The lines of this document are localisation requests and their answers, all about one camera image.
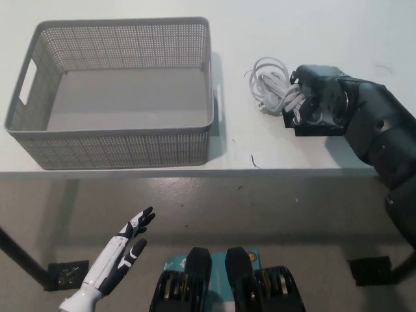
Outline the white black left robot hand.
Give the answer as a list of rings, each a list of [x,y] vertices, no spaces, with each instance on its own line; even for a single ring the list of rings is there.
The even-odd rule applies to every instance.
[[[141,254],[147,240],[138,240],[129,251],[126,250],[127,245],[137,235],[144,233],[154,218],[153,208],[148,207],[130,219],[101,251],[85,276],[83,285],[95,288],[102,296],[109,295]]]

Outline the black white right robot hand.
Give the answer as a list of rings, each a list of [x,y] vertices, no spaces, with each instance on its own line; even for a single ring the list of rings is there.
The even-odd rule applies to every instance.
[[[301,65],[292,72],[290,82],[300,88],[304,102],[293,109],[294,122],[299,125],[338,128],[333,108],[338,99],[346,99],[337,79],[345,73],[336,66]]]

